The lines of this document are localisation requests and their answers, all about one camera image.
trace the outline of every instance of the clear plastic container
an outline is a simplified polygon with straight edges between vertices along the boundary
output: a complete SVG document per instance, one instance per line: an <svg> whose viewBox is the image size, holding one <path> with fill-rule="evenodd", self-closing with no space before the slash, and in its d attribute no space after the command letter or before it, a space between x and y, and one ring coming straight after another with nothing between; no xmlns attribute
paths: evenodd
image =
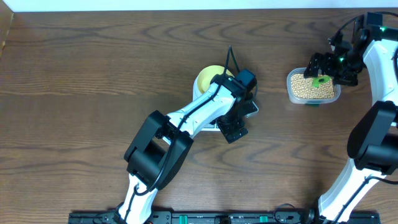
<svg viewBox="0 0 398 224"><path fill-rule="evenodd" d="M293 71L289 73L287 76L287 93L289 94L289 99L291 100L292 103L296 104L322 104L322 103L331 103L334 102L338 99L341 93L341 87L340 85L334 85L333 86L333 91L335 92L335 97L333 98L328 98L328 99L304 99L297 97L293 94L292 90L292 76L295 74L304 74L305 68L296 68Z"/></svg>

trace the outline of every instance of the beans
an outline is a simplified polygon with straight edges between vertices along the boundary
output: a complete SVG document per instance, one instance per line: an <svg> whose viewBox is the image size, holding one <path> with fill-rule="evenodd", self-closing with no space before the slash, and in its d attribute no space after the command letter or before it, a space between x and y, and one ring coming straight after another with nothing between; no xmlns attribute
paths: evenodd
<svg viewBox="0 0 398 224"><path fill-rule="evenodd" d="M320 84L319 88L313 87L312 81L313 78L304 78L304 74L292 75L293 94L303 99L329 99L335 96L332 79Z"/></svg>

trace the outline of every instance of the wooden tabletop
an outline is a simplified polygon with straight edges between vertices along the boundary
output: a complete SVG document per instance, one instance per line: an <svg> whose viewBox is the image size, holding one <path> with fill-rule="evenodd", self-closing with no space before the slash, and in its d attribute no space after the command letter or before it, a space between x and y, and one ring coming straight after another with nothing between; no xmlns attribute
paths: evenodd
<svg viewBox="0 0 398 224"><path fill-rule="evenodd" d="M221 133L200 133L154 204L307 208L345 165L349 133L370 109L371 89L364 71L334 103L295 105L286 77L329 51L327 38L366 11L16 14L0 62L0 223L66 223L72 210L121 203L129 185L123 155L145 118L191 102L195 77L222 65L229 44L239 66L257 75L260 112L232 144ZM356 208L397 223L396 192L377 184Z"/></svg>

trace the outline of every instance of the white background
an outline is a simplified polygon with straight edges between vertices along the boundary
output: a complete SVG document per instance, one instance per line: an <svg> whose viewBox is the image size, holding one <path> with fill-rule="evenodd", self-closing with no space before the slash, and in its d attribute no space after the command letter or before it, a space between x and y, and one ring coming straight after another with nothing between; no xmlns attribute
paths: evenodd
<svg viewBox="0 0 398 224"><path fill-rule="evenodd" d="M398 7L398 0L3 0L14 12Z"/></svg>

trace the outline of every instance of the wood grain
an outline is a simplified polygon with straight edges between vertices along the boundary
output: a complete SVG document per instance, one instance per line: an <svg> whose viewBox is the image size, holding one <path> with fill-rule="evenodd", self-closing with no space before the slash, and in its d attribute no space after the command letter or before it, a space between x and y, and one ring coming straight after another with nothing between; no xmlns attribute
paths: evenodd
<svg viewBox="0 0 398 224"><path fill-rule="evenodd" d="M122 202L123 155L142 122L188 104L198 72L222 64L229 44L239 66L257 75L260 112L233 144L200 133L155 205L307 207L348 158L348 135L371 106L369 78L364 71L337 102L314 108L289 101L286 76L328 51L327 38L366 11L16 14L0 62L0 223L66 223L72 210ZM357 209L396 223L395 193L377 184Z"/></svg>

